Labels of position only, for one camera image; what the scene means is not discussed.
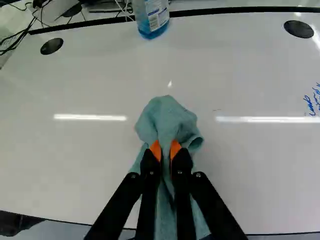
bottle label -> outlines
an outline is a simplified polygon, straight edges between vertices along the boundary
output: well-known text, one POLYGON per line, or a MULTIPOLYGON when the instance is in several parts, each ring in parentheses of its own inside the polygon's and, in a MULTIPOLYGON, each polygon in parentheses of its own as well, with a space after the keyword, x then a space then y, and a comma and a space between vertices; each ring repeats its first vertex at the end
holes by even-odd
POLYGON ((167 0, 146 0, 145 9, 151 32, 161 28, 169 20, 167 0))

whiteboard surface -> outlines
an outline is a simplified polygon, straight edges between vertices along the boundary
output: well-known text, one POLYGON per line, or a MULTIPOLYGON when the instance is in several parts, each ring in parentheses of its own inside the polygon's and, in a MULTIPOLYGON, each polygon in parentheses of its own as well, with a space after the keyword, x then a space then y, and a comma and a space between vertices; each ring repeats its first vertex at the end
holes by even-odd
POLYGON ((237 13, 173 18, 152 41, 135 22, 26 37, 0 71, 0 209, 92 224, 139 152, 144 106, 169 94, 197 114, 196 167, 245 233, 319 231, 320 124, 303 98, 318 115, 320 38, 288 34, 293 19, 320 28, 316 13, 237 13), (51 38, 64 45, 41 55, 51 38))

floor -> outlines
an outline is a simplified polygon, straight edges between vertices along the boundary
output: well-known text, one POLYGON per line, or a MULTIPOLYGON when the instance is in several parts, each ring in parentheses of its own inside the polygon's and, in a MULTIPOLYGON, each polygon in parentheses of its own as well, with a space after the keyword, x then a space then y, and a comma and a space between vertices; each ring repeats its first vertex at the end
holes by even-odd
MULTIPOLYGON (((82 240, 89 226, 71 223, 44 221, 14 237, 0 236, 0 240, 82 240)), ((124 230, 119 240, 128 240, 135 236, 134 230, 124 230)), ((320 233, 249 236, 249 240, 318 240, 320 233)))

teal cloth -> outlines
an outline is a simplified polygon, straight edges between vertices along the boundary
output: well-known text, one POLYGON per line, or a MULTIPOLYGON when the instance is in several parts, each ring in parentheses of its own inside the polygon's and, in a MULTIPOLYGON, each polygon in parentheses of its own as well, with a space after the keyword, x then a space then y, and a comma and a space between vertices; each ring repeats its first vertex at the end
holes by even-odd
MULTIPOLYGON (((183 148, 193 154, 201 147, 204 139, 197 128, 197 116, 181 106, 172 96, 153 98, 143 109, 135 124, 135 131, 145 143, 142 145, 131 172, 140 174, 140 162, 144 152, 157 139, 162 148, 163 168, 159 184, 155 219, 155 240, 176 240, 177 221, 174 207, 174 187, 170 180, 170 147, 176 139, 183 148)), ((202 239, 210 234, 202 212, 191 197, 196 237, 202 239)))

wire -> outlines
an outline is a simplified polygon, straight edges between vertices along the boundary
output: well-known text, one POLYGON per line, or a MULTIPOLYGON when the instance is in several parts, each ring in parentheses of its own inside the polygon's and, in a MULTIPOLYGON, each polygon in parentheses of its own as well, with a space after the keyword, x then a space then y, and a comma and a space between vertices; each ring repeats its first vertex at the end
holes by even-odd
POLYGON ((121 9, 121 11, 124 13, 125 17, 128 17, 131 21, 135 21, 123 10, 123 8, 120 6, 120 4, 117 0, 114 0, 114 1, 118 5, 118 7, 121 9))
POLYGON ((81 15, 82 15, 84 21, 87 21, 86 18, 85 18, 85 15, 84 15, 83 12, 82 12, 82 10, 81 10, 81 15))
MULTIPOLYGON (((128 4, 128 7, 130 7, 130 8, 128 8, 126 12, 128 12, 128 13, 130 13, 130 14, 133 14, 133 13, 134 13, 134 10, 132 9, 131 3, 128 4)), ((120 13, 122 13, 122 10, 119 10, 119 11, 117 12, 117 14, 115 15, 115 18, 118 17, 120 13)))
POLYGON ((23 11, 23 12, 28 9, 28 8, 27 8, 27 5, 28 5, 28 4, 32 4, 32 2, 28 1, 28 2, 26 2, 26 3, 24 4, 25 9, 21 9, 21 8, 15 6, 15 5, 11 4, 11 3, 8 3, 8 2, 6 2, 6 1, 3 1, 3 0, 0 0, 0 3, 8 4, 8 5, 10 5, 11 7, 14 7, 14 8, 16 8, 16 9, 18 9, 18 10, 20 10, 20 11, 23 11))
POLYGON ((125 4, 125 12, 127 13, 128 11, 128 3, 129 3, 129 0, 126 0, 126 4, 125 4))
POLYGON ((70 17, 69 21, 68 21, 66 24, 70 23, 70 21, 71 21, 71 19, 72 19, 73 17, 74 17, 74 16, 70 17))
MULTIPOLYGON (((6 54, 9 51, 12 51, 14 49, 16 49, 18 47, 18 45, 21 43, 21 41, 25 38, 25 36, 28 34, 29 29, 31 28, 31 26, 35 23, 35 17, 31 20, 31 22, 29 23, 28 27, 22 31, 20 31, 19 33, 21 33, 21 35, 17 38, 17 40, 14 41, 14 43, 12 43, 7 49, 5 50, 0 50, 0 56, 6 54)), ((7 37, 5 39, 9 39, 12 38, 16 35, 18 35, 19 33, 16 33, 13 36, 7 37)))

